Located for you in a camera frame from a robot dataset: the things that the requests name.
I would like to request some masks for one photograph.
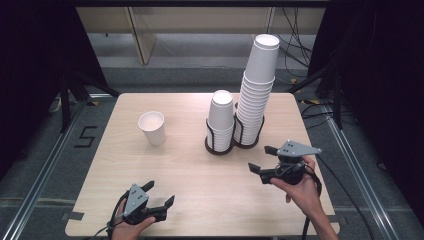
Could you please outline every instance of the table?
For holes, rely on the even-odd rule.
[[[233,96],[237,102],[239,94]],[[122,94],[73,209],[84,216],[69,220],[66,233],[94,235],[132,183],[143,186],[154,180],[147,206],[162,206],[172,195],[175,202],[167,220],[152,225],[143,236],[301,235],[305,216],[300,209],[286,204],[284,192],[263,185],[248,168],[248,162],[263,168],[277,165],[276,157],[264,153],[265,145],[281,147],[287,139],[310,145],[293,95],[272,93],[258,144],[234,147],[223,156],[210,154],[204,145],[211,99],[212,93]],[[152,110],[166,119],[167,139],[158,147],[148,143],[137,125],[138,118]],[[322,179],[318,166],[316,172]],[[334,215],[324,181],[321,201],[326,214]],[[332,226],[339,231],[338,223]],[[308,233],[315,234],[312,226]]]

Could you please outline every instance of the white cup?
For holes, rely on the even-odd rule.
[[[165,117],[162,113],[151,111],[143,114],[138,119],[138,127],[152,145],[159,146],[165,142]]]
[[[231,128],[234,124],[233,96],[225,90],[214,93],[209,108],[209,125],[218,131]]]
[[[246,76],[253,82],[274,78],[280,40],[269,34],[256,36],[246,66]]]

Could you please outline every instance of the stack of cups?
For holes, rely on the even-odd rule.
[[[262,34],[255,38],[243,74],[236,113],[234,139],[241,145],[250,146],[258,140],[275,80],[278,48],[279,40],[272,35]]]
[[[210,150],[216,153],[231,149],[234,131],[233,96],[225,90],[213,94],[209,117],[206,120],[206,143]]]

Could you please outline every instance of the floor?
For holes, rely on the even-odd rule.
[[[280,37],[286,41],[290,39],[287,35]],[[110,85],[120,91],[133,91],[133,86],[129,87],[126,83],[134,81],[130,78],[137,78],[141,70],[159,69],[162,75],[167,75],[167,79],[172,79],[172,74],[181,69],[193,69],[190,70],[193,73],[199,69],[202,71],[227,70],[226,73],[234,70],[239,74],[237,71],[243,70],[246,66],[254,36],[161,34],[158,35],[147,65],[140,64],[131,35],[89,34],[89,38],[99,63],[108,81],[110,80]],[[313,48],[314,36],[301,36],[300,39],[306,48]],[[287,44],[283,41],[281,46],[287,49]],[[307,67],[299,61],[307,63],[308,57],[305,57],[299,48],[293,46],[289,48],[289,52],[297,58],[297,61],[286,57],[282,52],[277,61],[276,80],[280,84],[278,87],[281,86],[281,91],[289,88],[293,81],[305,79],[307,72]],[[131,72],[134,75],[114,78],[116,72]],[[316,84],[312,84],[305,88],[295,95],[296,98],[314,100],[315,87]],[[90,87],[88,90],[92,94],[100,94],[97,95],[100,98],[96,103],[100,102],[100,104],[98,106],[85,103],[72,105],[74,113],[82,109],[79,115],[74,116],[76,119],[72,123],[74,132],[70,132],[69,136],[59,133],[61,116],[60,112],[53,110],[57,106],[57,101],[53,102],[51,118],[40,127],[33,143],[27,147],[29,157],[17,161],[5,179],[0,182],[0,234],[2,236],[8,230],[7,226],[13,225],[13,220],[16,220],[14,217],[28,200],[33,201],[34,205],[28,207],[29,214],[19,223],[22,228],[18,228],[15,234],[19,239],[68,239],[64,228],[78,197],[80,189],[78,186],[81,186],[84,181],[84,173],[88,171],[99,143],[98,140],[101,139],[102,130],[107,124],[114,105],[114,100],[101,95],[101,91]],[[325,105],[310,107],[313,104],[304,102],[299,103],[299,109],[305,111],[304,123],[312,144],[328,149],[323,157],[331,167],[327,169],[324,165],[320,166],[341,225],[340,237],[342,239],[420,239],[424,236],[422,226],[417,222],[390,176],[382,169],[384,166],[377,166],[378,156],[375,155],[361,132],[360,126],[355,124],[354,117],[346,113],[342,118],[345,127],[343,131],[339,131],[332,126],[331,117],[323,114],[331,109],[327,109]],[[85,128],[93,125],[93,119],[96,119],[96,128]],[[82,129],[96,135],[96,141],[91,148],[76,151],[74,145],[80,141],[78,138]],[[60,138],[64,139],[64,146],[57,146]],[[33,183],[39,180],[39,173],[42,171],[45,171],[44,184],[39,191],[35,191],[38,195],[29,197],[28,193],[34,192]],[[358,208],[364,216],[358,214]]]

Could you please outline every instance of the gray carpet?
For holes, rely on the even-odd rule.
[[[109,86],[121,92],[213,92],[218,89],[238,92],[243,70],[105,68],[104,73]],[[306,71],[298,70],[295,74],[306,75]],[[276,75],[283,81],[277,80],[273,91],[286,91],[290,87],[287,82],[292,77],[283,70],[278,70]],[[314,83],[296,93],[296,99],[315,99],[313,93],[317,84]],[[102,93],[89,86],[87,89],[90,93]],[[67,223],[66,216],[72,211],[73,204],[78,197],[114,104],[115,101],[112,99],[100,101],[97,105],[89,104],[83,109],[20,239],[71,239],[64,232]],[[299,110],[303,111],[309,106],[309,104],[299,103]],[[305,116],[321,112],[322,108],[320,106],[313,106],[305,112]],[[354,117],[350,115],[345,105],[343,106],[342,120],[343,131],[379,199],[395,224],[395,229],[401,239],[422,238],[424,236],[422,226],[416,220],[390,175],[377,167],[378,156],[373,151],[373,147],[369,144],[365,134],[361,131],[361,126],[355,123]],[[334,139],[325,116],[318,115],[305,118],[304,123],[312,145],[323,149],[321,156],[363,212],[375,239],[383,239],[344,160],[343,153]],[[84,127],[87,126],[96,127],[85,130],[85,135],[94,136],[95,138],[90,147],[76,148],[76,145],[89,143],[89,140],[79,138]],[[7,224],[13,218],[20,205],[20,201],[26,196],[38,171],[48,157],[59,135],[60,127],[60,112],[53,113],[40,127],[39,132],[33,138],[32,144],[28,146],[26,150],[28,157],[16,161],[0,183],[0,234],[4,234]],[[365,222],[354,208],[352,200],[343,192],[330,170],[320,161],[318,161],[318,164],[320,164],[323,178],[341,225],[339,233],[341,239],[371,239]]]

